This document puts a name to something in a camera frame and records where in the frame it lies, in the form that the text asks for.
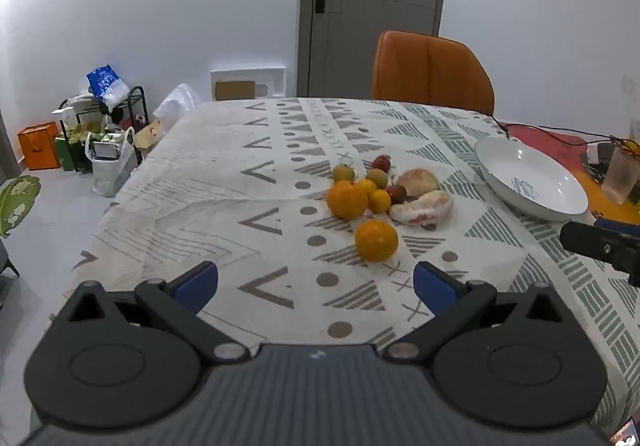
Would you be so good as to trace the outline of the peeled pomelo segment long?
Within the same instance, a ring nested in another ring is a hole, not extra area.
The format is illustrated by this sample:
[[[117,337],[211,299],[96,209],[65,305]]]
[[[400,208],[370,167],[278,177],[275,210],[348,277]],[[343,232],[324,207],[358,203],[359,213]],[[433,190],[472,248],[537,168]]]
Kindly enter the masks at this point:
[[[454,199],[445,191],[433,191],[408,203],[398,203],[390,208],[390,218],[408,226],[439,225],[452,212]]]

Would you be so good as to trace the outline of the large orange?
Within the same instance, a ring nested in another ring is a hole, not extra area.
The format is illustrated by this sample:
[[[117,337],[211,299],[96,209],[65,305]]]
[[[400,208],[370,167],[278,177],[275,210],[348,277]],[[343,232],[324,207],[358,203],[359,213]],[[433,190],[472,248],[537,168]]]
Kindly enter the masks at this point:
[[[365,189],[355,183],[340,181],[329,189],[326,194],[326,204],[334,217],[352,221],[366,212],[368,194]]]
[[[398,232],[390,223],[372,219],[356,229],[355,247],[363,260],[384,262],[396,253],[398,246]]]

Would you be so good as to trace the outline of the dark red fruit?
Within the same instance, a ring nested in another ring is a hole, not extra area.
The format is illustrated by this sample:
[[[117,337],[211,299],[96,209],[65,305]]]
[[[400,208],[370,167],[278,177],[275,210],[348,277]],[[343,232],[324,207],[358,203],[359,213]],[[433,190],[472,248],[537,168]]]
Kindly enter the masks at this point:
[[[407,200],[408,193],[405,186],[394,184],[386,188],[386,192],[390,195],[390,201],[393,205],[399,205]]]

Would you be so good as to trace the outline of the small tangerine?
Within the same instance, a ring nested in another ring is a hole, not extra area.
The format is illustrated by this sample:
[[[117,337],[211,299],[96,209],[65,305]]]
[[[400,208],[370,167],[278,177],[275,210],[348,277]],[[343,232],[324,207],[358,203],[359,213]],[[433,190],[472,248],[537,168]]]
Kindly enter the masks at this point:
[[[368,207],[372,213],[386,213],[392,204],[393,199],[385,189],[377,189],[368,197]]]
[[[369,179],[362,179],[358,181],[356,186],[360,188],[361,191],[365,192],[367,196],[371,195],[378,189],[378,185]]]

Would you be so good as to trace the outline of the peeled pomelo segment round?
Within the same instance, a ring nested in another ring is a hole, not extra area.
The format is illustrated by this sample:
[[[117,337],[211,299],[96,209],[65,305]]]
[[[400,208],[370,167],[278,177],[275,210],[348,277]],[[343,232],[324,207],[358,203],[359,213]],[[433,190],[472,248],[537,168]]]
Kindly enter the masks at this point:
[[[401,173],[396,184],[405,188],[410,198],[419,198],[439,189],[436,175],[425,168],[411,169]]]

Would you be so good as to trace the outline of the green-brown round fruit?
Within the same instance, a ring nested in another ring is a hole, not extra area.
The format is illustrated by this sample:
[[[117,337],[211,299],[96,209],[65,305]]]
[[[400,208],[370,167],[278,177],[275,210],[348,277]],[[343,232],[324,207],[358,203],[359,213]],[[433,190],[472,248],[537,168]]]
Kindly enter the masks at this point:
[[[356,180],[356,172],[351,166],[337,165],[332,170],[332,179],[335,183],[346,181],[352,183]]]
[[[388,184],[388,175],[383,169],[370,169],[367,172],[366,179],[372,181],[377,189],[385,189]]]

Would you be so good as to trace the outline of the small red fruit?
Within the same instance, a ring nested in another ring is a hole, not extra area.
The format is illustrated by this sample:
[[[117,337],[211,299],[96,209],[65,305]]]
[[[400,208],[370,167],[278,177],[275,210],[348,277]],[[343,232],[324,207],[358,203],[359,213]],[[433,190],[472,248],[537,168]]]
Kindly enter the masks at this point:
[[[389,173],[391,166],[392,166],[392,159],[390,159],[390,155],[380,155],[372,161],[371,168],[382,170],[385,173]]]

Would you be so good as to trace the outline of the ribbed glass cup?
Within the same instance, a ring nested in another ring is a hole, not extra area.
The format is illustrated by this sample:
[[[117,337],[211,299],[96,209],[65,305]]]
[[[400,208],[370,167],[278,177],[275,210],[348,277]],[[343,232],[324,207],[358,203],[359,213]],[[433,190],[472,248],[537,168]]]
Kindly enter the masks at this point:
[[[639,157],[626,147],[616,146],[602,183],[605,196],[622,205],[639,180]]]

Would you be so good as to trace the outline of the white ceramic plate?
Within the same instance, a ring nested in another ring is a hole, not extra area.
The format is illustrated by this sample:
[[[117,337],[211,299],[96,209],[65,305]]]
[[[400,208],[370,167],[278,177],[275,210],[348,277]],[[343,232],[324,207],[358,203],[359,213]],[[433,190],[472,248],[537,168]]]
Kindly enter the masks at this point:
[[[580,218],[588,211],[576,177],[541,151],[505,137],[485,137],[474,151],[491,191],[512,208],[547,221]]]

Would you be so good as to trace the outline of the black metal rack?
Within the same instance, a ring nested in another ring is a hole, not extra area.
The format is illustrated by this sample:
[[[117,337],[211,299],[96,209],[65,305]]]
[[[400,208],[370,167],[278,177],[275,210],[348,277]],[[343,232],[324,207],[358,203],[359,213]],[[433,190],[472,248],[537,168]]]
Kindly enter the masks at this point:
[[[141,86],[132,88],[128,98],[113,111],[108,111],[99,99],[86,92],[65,99],[52,115],[60,126],[59,136],[63,136],[70,147],[74,171],[82,173],[91,170],[90,162],[80,148],[89,133],[99,136],[128,128],[139,132],[150,123],[146,95]]]

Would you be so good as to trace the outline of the white plastic bag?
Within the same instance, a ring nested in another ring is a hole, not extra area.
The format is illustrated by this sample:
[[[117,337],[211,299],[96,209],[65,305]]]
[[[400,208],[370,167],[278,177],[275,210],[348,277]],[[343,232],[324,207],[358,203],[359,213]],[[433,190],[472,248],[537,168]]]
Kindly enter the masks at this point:
[[[203,103],[190,86],[178,84],[172,90],[156,110],[153,111],[155,119],[160,121],[160,128],[168,132],[180,119],[189,115],[196,107]]]

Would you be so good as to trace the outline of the orange paper bag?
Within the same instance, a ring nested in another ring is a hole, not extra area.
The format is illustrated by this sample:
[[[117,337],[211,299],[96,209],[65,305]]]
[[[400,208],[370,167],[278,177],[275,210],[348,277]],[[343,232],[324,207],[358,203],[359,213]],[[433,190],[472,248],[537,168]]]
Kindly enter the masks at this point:
[[[58,128],[53,121],[26,127],[17,137],[29,170],[58,169],[60,161],[55,151]]]

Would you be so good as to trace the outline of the white foam packaging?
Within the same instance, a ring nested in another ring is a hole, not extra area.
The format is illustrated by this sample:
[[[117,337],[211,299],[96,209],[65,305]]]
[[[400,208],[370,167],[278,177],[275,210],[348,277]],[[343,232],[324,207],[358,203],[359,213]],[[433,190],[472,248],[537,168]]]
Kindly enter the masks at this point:
[[[209,78],[214,101],[285,97],[286,69],[284,67],[211,70]]]

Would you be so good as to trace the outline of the blue white bag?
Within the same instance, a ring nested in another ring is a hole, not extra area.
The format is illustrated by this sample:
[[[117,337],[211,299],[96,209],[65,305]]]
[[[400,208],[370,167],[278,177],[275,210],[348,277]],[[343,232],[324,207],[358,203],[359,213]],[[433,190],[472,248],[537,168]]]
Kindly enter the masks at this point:
[[[87,75],[89,91],[112,112],[129,95],[130,88],[110,65],[91,70]]]

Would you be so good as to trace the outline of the orange leather chair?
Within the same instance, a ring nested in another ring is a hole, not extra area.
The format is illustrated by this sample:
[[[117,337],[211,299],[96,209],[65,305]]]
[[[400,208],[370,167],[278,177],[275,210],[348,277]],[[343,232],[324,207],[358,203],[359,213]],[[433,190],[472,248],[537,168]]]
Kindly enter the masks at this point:
[[[463,43],[386,30],[376,46],[372,68],[375,100],[495,111],[495,92],[488,73]]]

